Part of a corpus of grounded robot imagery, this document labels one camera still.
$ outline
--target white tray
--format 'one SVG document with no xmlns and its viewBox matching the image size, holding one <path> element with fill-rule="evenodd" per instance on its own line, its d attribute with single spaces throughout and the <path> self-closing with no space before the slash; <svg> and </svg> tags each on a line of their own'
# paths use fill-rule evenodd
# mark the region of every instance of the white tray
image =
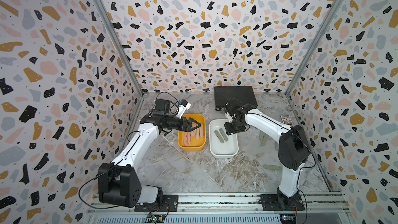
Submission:
<svg viewBox="0 0 398 224">
<path fill-rule="evenodd" d="M 228 136 L 228 141 L 221 143 L 214 133 L 215 130 L 219 131 L 220 128 L 222 128 L 225 132 L 225 122 L 228 122 L 228 120 L 215 119 L 209 124 L 210 152 L 215 158 L 231 158 L 234 157 L 239 151 L 238 137 L 236 134 Z"/>
</svg>

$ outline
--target orange tray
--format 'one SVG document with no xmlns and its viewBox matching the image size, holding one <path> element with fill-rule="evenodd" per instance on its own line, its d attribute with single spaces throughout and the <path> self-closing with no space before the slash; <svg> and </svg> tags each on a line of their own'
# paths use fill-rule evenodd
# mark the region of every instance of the orange tray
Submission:
<svg viewBox="0 0 398 224">
<path fill-rule="evenodd" d="M 200 151 L 203 149 L 206 143 L 206 119 L 205 116 L 199 113 L 189 113 L 186 115 L 183 115 L 183 117 L 186 117 L 187 119 L 193 118 L 197 122 L 199 122 L 201 125 L 203 125 L 203 137 L 196 138 L 196 136 L 193 136 L 191 139 L 191 143 L 188 145 L 184 145 L 184 132 L 178 132 L 178 145 L 183 149 L 184 151 Z"/>
</svg>

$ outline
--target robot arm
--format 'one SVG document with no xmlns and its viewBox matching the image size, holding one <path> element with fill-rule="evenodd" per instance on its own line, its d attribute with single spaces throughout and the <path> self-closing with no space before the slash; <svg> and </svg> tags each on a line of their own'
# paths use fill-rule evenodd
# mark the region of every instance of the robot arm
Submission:
<svg viewBox="0 0 398 224">
<path fill-rule="evenodd" d="M 145 115 L 135 131 L 135 135 L 124 150 L 111 163 L 103 163 L 98 169 L 98 197 L 100 202 L 134 207 L 137 203 L 162 202 L 162 189 L 153 186 L 141 185 L 135 168 L 138 168 L 144 154 L 151 143 L 163 131 L 164 135 L 171 130 L 191 132 L 201 126 L 193 118 L 182 117 L 191 104 L 187 101 L 178 101 L 179 105 L 156 99 L 154 108 Z M 167 115 L 170 104 L 178 107 L 174 115 Z"/>
<path fill-rule="evenodd" d="M 300 170 L 310 154 L 303 128 L 276 121 L 250 104 L 242 106 L 227 103 L 225 115 L 229 120 L 224 124 L 228 135 L 245 131 L 245 125 L 248 124 L 265 132 L 279 144 L 278 158 L 283 168 L 277 195 L 279 205 L 287 208 L 298 197 Z"/>
</svg>

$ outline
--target wall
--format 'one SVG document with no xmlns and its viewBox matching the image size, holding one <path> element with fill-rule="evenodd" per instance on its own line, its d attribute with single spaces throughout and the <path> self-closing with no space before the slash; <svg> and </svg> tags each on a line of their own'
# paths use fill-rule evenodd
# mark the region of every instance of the wall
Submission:
<svg viewBox="0 0 398 224">
<path fill-rule="evenodd" d="M 357 223 L 398 213 L 397 6 L 345 0 L 289 96 Z"/>
<path fill-rule="evenodd" d="M 285 92 L 333 0 L 103 0 L 143 91 Z"/>
<path fill-rule="evenodd" d="M 0 222 L 82 223 L 137 94 L 92 0 L 0 6 Z"/>
</svg>

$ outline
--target black mounting plate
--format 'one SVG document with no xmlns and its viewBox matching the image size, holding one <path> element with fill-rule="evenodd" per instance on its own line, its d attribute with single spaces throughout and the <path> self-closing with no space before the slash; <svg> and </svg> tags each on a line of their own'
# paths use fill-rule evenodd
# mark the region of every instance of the black mounting plate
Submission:
<svg viewBox="0 0 398 224">
<path fill-rule="evenodd" d="M 167 208 L 170 206 L 169 212 L 176 212 L 178 206 L 178 195 L 163 195 L 163 207 L 156 211 L 157 212 L 167 212 Z M 137 203 L 134 208 L 134 212 L 149 212 L 145 204 Z"/>
<path fill-rule="evenodd" d="M 263 205 L 263 211 L 296 211 L 296 207 L 288 207 L 287 209 L 282 209 L 278 207 L 278 199 L 276 194 L 263 194 L 260 195 L 261 198 L 261 205 Z M 297 211 L 305 210 L 304 203 L 301 200 L 301 196 L 296 199 L 295 202 L 297 206 Z"/>
</svg>

